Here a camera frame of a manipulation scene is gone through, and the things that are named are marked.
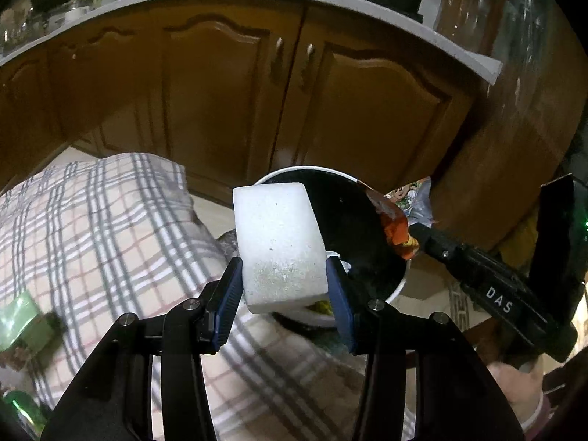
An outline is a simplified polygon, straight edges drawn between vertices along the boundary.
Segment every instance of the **cabinet door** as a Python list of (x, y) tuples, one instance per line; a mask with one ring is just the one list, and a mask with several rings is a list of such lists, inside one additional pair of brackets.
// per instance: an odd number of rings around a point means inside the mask
[(8, 98), (3, 73), (0, 73), (0, 194), (2, 194), (18, 171), (15, 141), (17, 137), (14, 107)]
[(93, 138), (103, 156), (165, 148), (163, 127), (154, 126), (149, 101), (150, 43), (146, 11), (107, 15), (84, 27), (79, 57), (97, 123), (86, 142)]
[(81, 27), (69, 30), (47, 43), (55, 111), (69, 142), (76, 141), (96, 126), (94, 102), (88, 86), (89, 73), (80, 57), (82, 46)]
[(154, 128), (149, 104), (150, 41), (148, 14), (134, 12), (88, 21), (50, 43), (60, 122), (76, 147), (163, 154), (163, 127)]
[(303, 7), (173, 0), (159, 28), (160, 114), (189, 188), (230, 203), (267, 173)]
[(384, 192), (428, 176), (463, 122), (476, 81), (400, 29), (311, 7), (272, 169), (326, 166)]
[(65, 138), (55, 120), (44, 50), (3, 66), (0, 84), (0, 186), (5, 186), (24, 178)]

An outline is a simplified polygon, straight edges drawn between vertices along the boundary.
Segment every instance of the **white countertop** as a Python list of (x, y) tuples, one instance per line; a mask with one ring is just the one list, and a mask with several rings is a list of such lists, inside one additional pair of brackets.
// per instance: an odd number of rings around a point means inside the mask
[[(88, 21), (96, 16), (108, 13), (110, 11), (117, 10), (119, 8), (124, 8), (127, 6), (131, 6), (138, 3), (143, 3), (144, 1), (151, 1), (151, 0), (118, 0), (114, 1), (113, 3), (106, 4), (97, 8), (94, 11), (87, 13), (86, 15), (82, 16), (80, 19), (73, 21), (72, 23), (68, 23), (67, 25), (63, 25), (59, 29), (55, 30), (49, 35), (44, 36), (43, 38), (39, 38), (38, 40), (28, 43), (25, 46), (13, 51), (11, 54), (7, 55), (4, 58), (0, 58), (0, 66), (2, 64), (8, 63), (8, 61), (13, 60), (14, 58), (18, 57), (20, 54), (23, 54), (27, 50), (41, 44), (64, 31), (67, 29), (72, 28), (76, 25), (81, 25), (84, 21)], [(385, 8), (383, 6), (377, 5), (375, 3), (371, 3), (366, 0), (310, 0), (310, 1), (317, 1), (320, 3), (331, 4), (340, 8), (347, 8), (348, 10), (357, 11), (358, 13), (368, 15), (372, 18), (376, 18), (377, 20), (384, 21), (389, 25), (396, 26), (411, 35), (415, 35), (422, 40), (436, 46), (440, 50), (445, 51), (448, 55), (454, 57), (456, 60), (463, 63), (469, 69), (474, 71), (478, 76), (482, 79), (486, 80), (488, 83), (493, 85), (498, 78), (498, 75), (502, 69), (502, 63), (495, 59), (489, 58), (487, 56), (483, 56), (481, 54), (471, 53), (469, 51), (465, 51), (465, 49), (461, 48), (460, 46), (456, 45), (454, 42), (451, 42), (449, 39), (445, 38), (444, 36), (436, 33), (431, 28), (418, 23), (417, 21), (404, 16), (398, 12)]]

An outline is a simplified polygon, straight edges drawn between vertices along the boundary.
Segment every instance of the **cabinet handle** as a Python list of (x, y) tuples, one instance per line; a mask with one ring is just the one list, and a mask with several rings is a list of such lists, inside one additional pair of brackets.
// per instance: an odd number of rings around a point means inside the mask
[(304, 63), (302, 63), (302, 69), (300, 71), (300, 87), (301, 87), (301, 89), (304, 89), (304, 87), (306, 86), (306, 80), (308, 79), (308, 70), (312, 64), (312, 60), (314, 59), (315, 49), (316, 48), (312, 43), (310, 43), (306, 47), (306, 58), (304, 60)]
[(282, 68), (282, 59), (284, 57), (284, 40), (283, 38), (278, 38), (276, 42), (276, 51), (273, 55), (272, 60), (272, 77), (277, 78), (280, 75), (280, 69)]

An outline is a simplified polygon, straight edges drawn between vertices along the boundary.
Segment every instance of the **blue gripper pad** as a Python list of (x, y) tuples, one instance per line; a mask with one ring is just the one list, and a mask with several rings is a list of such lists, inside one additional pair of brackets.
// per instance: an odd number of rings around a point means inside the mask
[(234, 316), (243, 294), (243, 262), (234, 257), (219, 282), (222, 297), (215, 302), (215, 328), (211, 345), (215, 351), (221, 349), (229, 339)]
[(327, 284), (329, 287), (329, 299), (333, 307), (333, 314), (337, 331), (349, 352), (355, 353), (358, 349), (356, 334), (356, 317), (352, 309), (353, 301), (344, 284), (348, 282), (345, 269), (338, 257), (329, 257), (326, 260)]

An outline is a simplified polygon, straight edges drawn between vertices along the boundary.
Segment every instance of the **white block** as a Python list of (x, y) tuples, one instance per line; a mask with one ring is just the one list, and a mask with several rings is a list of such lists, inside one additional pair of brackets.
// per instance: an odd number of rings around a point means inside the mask
[(327, 299), (325, 245), (304, 185), (237, 187), (233, 205), (249, 310), (274, 312)]

